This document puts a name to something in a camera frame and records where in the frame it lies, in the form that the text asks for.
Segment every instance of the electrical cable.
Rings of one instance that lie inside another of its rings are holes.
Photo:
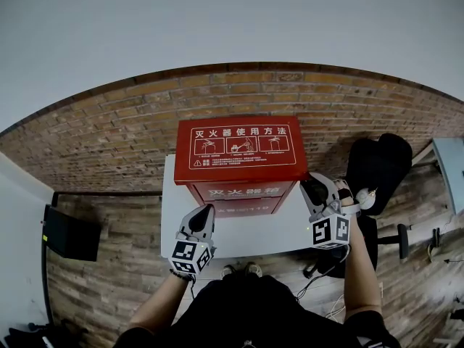
[[[196,283],[196,277],[194,275],[190,275],[190,278],[191,278],[191,287],[190,287],[191,298],[195,299],[194,286],[195,286],[195,283]]]
[[[451,214],[451,218],[448,220],[447,223],[444,224],[443,231],[442,231],[443,233],[446,231],[447,226],[452,222],[452,219],[454,216],[455,216],[454,214]]]
[[[335,301],[335,303],[333,304],[333,306],[331,308],[331,311],[326,315],[326,318],[333,318],[333,320],[338,322],[338,320],[335,318],[335,316],[338,315],[339,313],[341,313],[345,309],[345,306],[343,306],[342,308],[337,309],[336,311],[334,311],[334,308],[338,304],[338,302],[340,302],[340,299],[343,296],[344,296],[343,294],[340,295],[339,298]]]
[[[306,294],[306,291],[307,289],[311,286],[311,283],[313,283],[314,281],[318,280],[319,278],[322,278],[324,276],[326,276],[331,270],[333,270],[337,265],[343,263],[346,258],[348,258],[348,254],[349,254],[349,251],[351,250],[351,246],[350,245],[345,245],[345,247],[347,248],[347,253],[345,254],[345,256],[338,262],[336,263],[332,268],[329,268],[326,272],[324,272],[322,275],[319,275],[317,277],[314,277],[310,282],[308,282],[308,284],[303,288],[301,289],[300,291],[298,291],[297,295],[295,296],[295,298],[297,299],[298,303],[299,303],[299,300],[305,296]]]

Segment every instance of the person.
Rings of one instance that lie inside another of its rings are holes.
[[[337,188],[347,188],[343,181]],[[341,201],[352,205],[352,197]],[[381,314],[381,295],[355,215],[346,260],[343,324],[301,307],[290,290],[260,267],[241,276],[231,266],[211,281],[173,324],[189,284],[169,275],[130,320],[115,348],[129,347],[399,347]]]

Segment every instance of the black cable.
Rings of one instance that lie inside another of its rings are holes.
[[[317,277],[314,277],[310,282],[308,282],[308,284],[303,288],[301,289],[300,291],[298,291],[298,294],[297,296],[295,297],[299,303],[299,300],[305,296],[306,294],[306,291],[308,290],[308,288],[311,286],[311,283],[313,283],[314,281],[318,280],[319,278],[322,278],[324,276],[326,276],[331,270],[333,270],[337,265],[343,263],[346,258],[348,258],[348,254],[351,250],[351,246],[350,245],[345,245],[345,247],[347,248],[347,253],[345,254],[345,256],[338,262],[336,263],[332,268],[329,268],[326,272],[324,272],[322,275],[319,275]]]
[[[195,299],[194,286],[195,286],[195,283],[196,283],[196,277],[194,275],[190,275],[190,277],[191,277],[191,287],[190,287],[191,298]]]

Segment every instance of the wooden floor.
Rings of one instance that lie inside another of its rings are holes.
[[[426,239],[431,228],[442,230],[463,226],[446,206],[442,177],[430,167],[417,167],[403,181],[388,207],[378,218],[379,233],[395,231],[395,225],[413,225],[411,239]],[[48,251],[48,279],[55,321],[63,318],[88,329],[83,347],[112,347],[134,310],[144,302],[169,273],[167,260],[160,257],[161,199],[143,197],[60,196],[58,208],[76,218],[102,225],[97,262],[63,259]],[[464,231],[449,233],[444,244],[452,256],[462,257]],[[387,328],[403,347],[437,347],[434,337],[444,331],[447,313],[455,296],[464,296],[463,263],[430,263],[425,244],[410,247],[406,262],[400,262],[395,245],[379,248],[377,274],[383,287],[383,311]],[[255,261],[298,292],[307,280],[302,269],[314,262],[314,254],[298,251],[264,257],[213,260],[196,282],[197,293],[219,278],[226,264],[236,267]],[[325,277],[316,281],[301,301],[321,315],[330,312],[343,293],[343,280]],[[186,293],[179,317],[190,305]],[[337,316],[343,319],[343,313]],[[446,334],[455,328],[447,326]]]

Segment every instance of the hand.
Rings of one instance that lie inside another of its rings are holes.
[[[335,186],[337,187],[337,189],[349,189],[348,185],[347,185],[347,182],[345,181],[342,181],[342,180],[337,180],[335,181]],[[350,206],[350,205],[354,205],[355,204],[355,201],[353,200],[352,197],[345,197],[344,199],[342,199],[341,201],[341,205],[342,206]]]

